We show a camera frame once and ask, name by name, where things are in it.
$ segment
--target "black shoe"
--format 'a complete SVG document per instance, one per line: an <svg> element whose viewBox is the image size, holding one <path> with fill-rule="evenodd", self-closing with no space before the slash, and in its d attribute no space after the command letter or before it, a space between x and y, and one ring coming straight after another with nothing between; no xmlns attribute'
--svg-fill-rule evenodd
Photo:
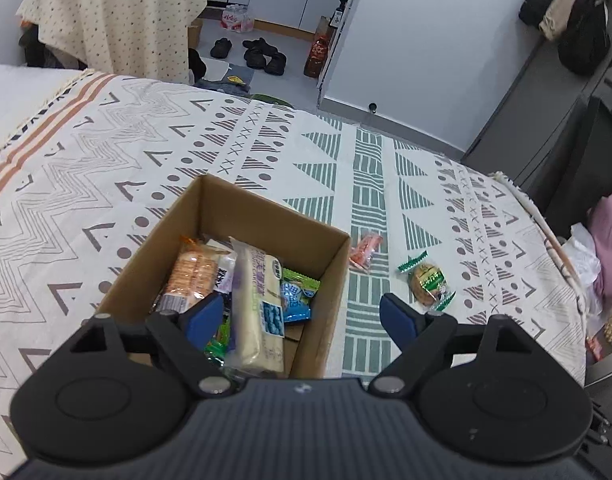
<svg viewBox="0 0 612 480"><path fill-rule="evenodd" d="M266 58L260 48L250 48L244 53L246 66L249 68L263 69L266 68Z"/></svg>
<svg viewBox="0 0 612 480"><path fill-rule="evenodd" d="M266 65L264 72L272 75L283 75L286 68L286 56L281 52L273 54L271 60Z"/></svg>
<svg viewBox="0 0 612 480"><path fill-rule="evenodd" d="M221 38L215 41L215 46L211 49L211 56L215 59L226 59L231 47L232 43L228 38Z"/></svg>
<svg viewBox="0 0 612 480"><path fill-rule="evenodd" d="M267 44L264 38L259 38L258 40L253 41L244 40L241 42L241 44L245 48L258 48L262 51L262 54L264 54L264 56L268 57L272 57L274 54L279 52L276 46Z"/></svg>
<svg viewBox="0 0 612 480"><path fill-rule="evenodd" d="M194 48L188 49L188 67L193 71L195 81L199 81L206 75L206 65Z"/></svg>

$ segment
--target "pink pillow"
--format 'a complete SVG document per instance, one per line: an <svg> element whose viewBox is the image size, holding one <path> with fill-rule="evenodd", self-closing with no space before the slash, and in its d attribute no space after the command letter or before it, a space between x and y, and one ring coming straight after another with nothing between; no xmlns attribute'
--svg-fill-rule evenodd
<svg viewBox="0 0 612 480"><path fill-rule="evenodd" d="M602 272L595 280L595 291L599 296L612 299L612 195L602 197L593 209L588 230L595 240L597 257L602 263Z"/></svg>

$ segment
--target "geometric pattern blanket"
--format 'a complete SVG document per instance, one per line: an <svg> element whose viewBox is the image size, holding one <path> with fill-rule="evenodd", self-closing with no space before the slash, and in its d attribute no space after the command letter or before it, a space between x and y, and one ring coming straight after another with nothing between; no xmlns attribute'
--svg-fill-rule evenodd
<svg viewBox="0 0 612 480"><path fill-rule="evenodd" d="M398 355L378 303L391 291L421 309L396 267L427 250L456 292L448 314L508 314L583 381L575 289L503 182L339 120L181 84L84 72L47 97L0 152L0 475L23 459L8 418L16 388L205 173L354 244L384 238L369 274L348 273L328 375L368 380Z"/></svg>

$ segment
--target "snack package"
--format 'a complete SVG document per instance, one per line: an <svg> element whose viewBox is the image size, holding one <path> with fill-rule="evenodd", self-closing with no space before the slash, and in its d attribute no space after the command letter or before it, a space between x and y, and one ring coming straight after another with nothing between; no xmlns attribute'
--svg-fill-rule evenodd
<svg viewBox="0 0 612 480"><path fill-rule="evenodd" d="M351 249L348 257L350 264L356 269L368 270L371 266L372 254L382 243L383 238L377 233L368 233L357 244L355 249Z"/></svg>
<svg viewBox="0 0 612 480"><path fill-rule="evenodd" d="M215 335L206 345L204 354L208 359L219 367L224 366L224 359L228 352L228 346L230 345L230 324L231 317L230 312L232 309L232 297L230 294L222 294L224 298L224 318L222 324L217 329Z"/></svg>
<svg viewBox="0 0 612 480"><path fill-rule="evenodd" d="M596 363L605 357L604 348L602 347L602 343L599 341L597 336L586 337L586 348L588 348L588 351L592 354Z"/></svg>
<svg viewBox="0 0 612 480"><path fill-rule="evenodd" d="M222 28L235 32L250 32L254 28L254 20L248 14L248 6L233 4L222 11Z"/></svg>
<svg viewBox="0 0 612 480"><path fill-rule="evenodd" d="M284 323L310 319L310 300L320 288L320 282L294 270L282 273L282 307Z"/></svg>
<svg viewBox="0 0 612 480"><path fill-rule="evenodd" d="M454 298L455 293L448 287L441 269L430 261L424 251L417 258L398 267L400 272L408 273L408 288L419 303L432 310L442 311Z"/></svg>
<svg viewBox="0 0 612 480"><path fill-rule="evenodd" d="M220 255L219 264L217 265L214 290L222 294L228 294L232 290L232 276L235 273L237 253L216 240L208 240L206 245L225 252L225 254Z"/></svg>
<svg viewBox="0 0 612 480"><path fill-rule="evenodd" d="M284 371L284 317L280 296L282 266L274 256L230 239L237 252L232 282L235 348L227 367L247 373Z"/></svg>
<svg viewBox="0 0 612 480"><path fill-rule="evenodd" d="M157 310L185 312L208 296L217 276L220 256L225 253L184 238L177 261L160 297Z"/></svg>

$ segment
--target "cardboard box on floor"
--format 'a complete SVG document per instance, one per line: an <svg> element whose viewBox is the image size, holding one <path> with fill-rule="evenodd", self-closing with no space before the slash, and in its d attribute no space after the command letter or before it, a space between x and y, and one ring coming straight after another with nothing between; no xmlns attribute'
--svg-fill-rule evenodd
<svg viewBox="0 0 612 480"><path fill-rule="evenodd" d="M233 236L276 256L283 266L321 280L312 319L287 325L284 371L322 377L348 268L347 233L311 220L212 175L196 178L155 226L104 297L99 311L118 322L149 313L180 248L180 236Z"/></svg>

